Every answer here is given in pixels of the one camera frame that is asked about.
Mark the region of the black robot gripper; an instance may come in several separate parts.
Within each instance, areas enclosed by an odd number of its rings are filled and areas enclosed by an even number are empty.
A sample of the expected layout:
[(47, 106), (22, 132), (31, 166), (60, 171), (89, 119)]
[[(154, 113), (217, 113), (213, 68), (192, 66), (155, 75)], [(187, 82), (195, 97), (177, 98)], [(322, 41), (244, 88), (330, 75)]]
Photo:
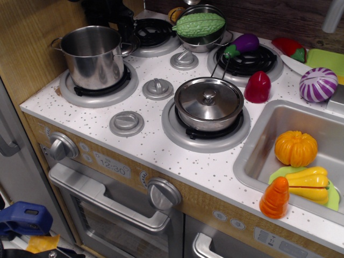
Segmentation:
[(122, 41), (129, 42), (134, 30), (134, 13), (123, 1), (83, 1), (83, 9), (89, 25), (110, 27), (110, 23), (115, 24)]

